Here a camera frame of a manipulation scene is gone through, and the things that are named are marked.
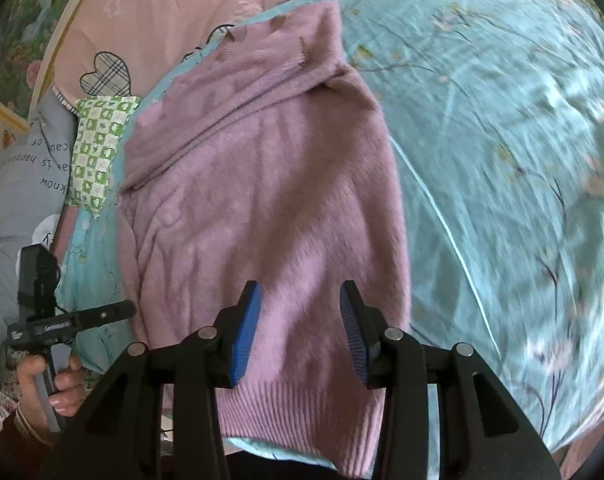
metal screw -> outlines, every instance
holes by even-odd
[[[460,343],[455,347],[457,353],[463,355],[464,357],[472,356],[472,353],[475,352],[474,348],[470,346],[468,343]]]
[[[217,337],[217,329],[214,326],[203,326],[197,331],[200,339],[215,339]]]
[[[138,357],[146,352],[146,346],[144,346],[144,343],[131,343],[127,348],[127,352],[131,357]]]
[[[384,336],[391,341],[399,341],[403,335],[404,333],[399,328],[393,326],[384,330]]]

green checkered pillow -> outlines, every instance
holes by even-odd
[[[111,162],[124,126],[139,104],[138,97],[118,96],[77,102],[80,121],[71,157],[68,202],[90,211],[95,218],[100,216],[109,189]]]

gray handle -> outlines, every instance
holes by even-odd
[[[68,362],[71,357],[71,347],[66,344],[55,344],[51,346],[42,356],[47,362],[47,369],[44,373],[35,376],[35,387],[38,390],[40,404],[47,416],[48,430],[51,433],[60,433],[66,428],[68,418],[60,415],[48,402],[48,397],[58,392],[55,384],[55,376],[58,372],[68,368]]]

ribbed knit fabric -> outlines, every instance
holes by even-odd
[[[138,117],[118,246],[136,335],[175,344],[258,280],[247,372],[221,430],[369,470],[383,393],[353,371],[339,286],[406,327],[409,270],[381,110],[343,60],[336,2],[234,27]]]

teal bedding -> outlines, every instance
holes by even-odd
[[[339,2],[349,63],[380,101],[397,157],[413,283],[403,328],[442,348],[472,343],[557,450],[604,417],[604,31],[573,0]],[[66,309],[124,296],[123,163],[120,150],[100,218],[77,219],[58,289]],[[81,333],[77,351],[102,372],[131,340],[120,323]],[[436,478],[436,413],[431,420]]]

